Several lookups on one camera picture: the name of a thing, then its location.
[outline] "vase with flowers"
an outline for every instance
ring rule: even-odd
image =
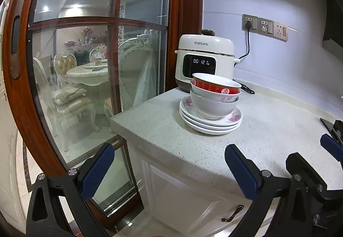
[[[83,35],[83,43],[90,44],[90,40],[92,38],[91,34],[93,34],[93,30],[89,27],[83,28],[81,35]]]

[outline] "dining chair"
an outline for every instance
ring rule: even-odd
[[[59,137],[65,152],[69,150],[69,142],[64,137],[63,120],[70,119],[73,116],[77,116],[79,119],[80,113],[88,109],[92,127],[96,132],[99,132],[99,128],[95,124],[95,107],[93,102],[84,96],[85,89],[67,86],[53,91],[43,65],[37,58],[33,58],[33,69],[41,97],[47,106],[46,114],[52,125],[52,134]]]
[[[157,33],[127,39],[118,48],[119,90],[122,110],[139,105],[156,96]],[[104,102],[105,114],[110,122],[113,116],[111,98]]]
[[[100,53],[105,53],[105,51],[107,50],[107,46],[105,44],[100,44],[99,46],[93,48],[90,53],[89,53],[89,61],[93,62],[94,61],[94,53],[97,51],[100,51]]]
[[[77,66],[74,54],[56,54],[54,57],[54,69],[57,74],[57,84],[60,89],[68,84],[66,72]]]

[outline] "digital display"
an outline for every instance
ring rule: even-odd
[[[187,54],[184,57],[182,74],[185,77],[192,78],[196,72],[214,74],[216,61],[213,57]]]

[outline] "dining table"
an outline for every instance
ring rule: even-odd
[[[95,106],[97,114],[104,114],[104,101],[111,96],[107,62],[95,66],[94,62],[72,68],[66,72],[68,82],[82,84]]]

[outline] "wall outlet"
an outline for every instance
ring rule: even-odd
[[[274,38],[286,42],[288,40],[288,26],[274,21]]]
[[[242,30],[247,31],[248,29],[245,27],[246,23],[250,21],[251,28],[249,30],[250,33],[257,33],[257,21],[258,17],[253,15],[242,15]]]
[[[261,35],[265,35],[272,38],[273,26],[274,26],[274,21],[259,17],[257,32]]]

